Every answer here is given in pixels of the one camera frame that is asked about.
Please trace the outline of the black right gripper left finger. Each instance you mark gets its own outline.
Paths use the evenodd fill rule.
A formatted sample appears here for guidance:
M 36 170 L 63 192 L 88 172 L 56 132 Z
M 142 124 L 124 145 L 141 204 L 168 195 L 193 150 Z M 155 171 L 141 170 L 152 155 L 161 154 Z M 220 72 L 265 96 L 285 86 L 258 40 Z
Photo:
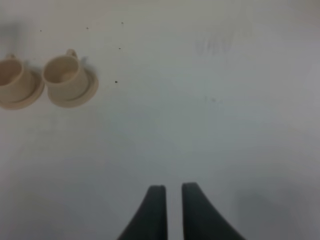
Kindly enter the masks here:
M 166 187 L 152 185 L 119 240 L 166 240 Z

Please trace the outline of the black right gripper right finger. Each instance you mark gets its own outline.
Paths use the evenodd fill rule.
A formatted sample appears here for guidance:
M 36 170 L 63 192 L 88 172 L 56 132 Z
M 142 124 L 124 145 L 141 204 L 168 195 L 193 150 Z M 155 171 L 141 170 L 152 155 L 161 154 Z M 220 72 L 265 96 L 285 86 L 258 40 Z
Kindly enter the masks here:
M 214 208 L 197 183 L 184 183 L 181 192 L 185 240 L 244 239 Z

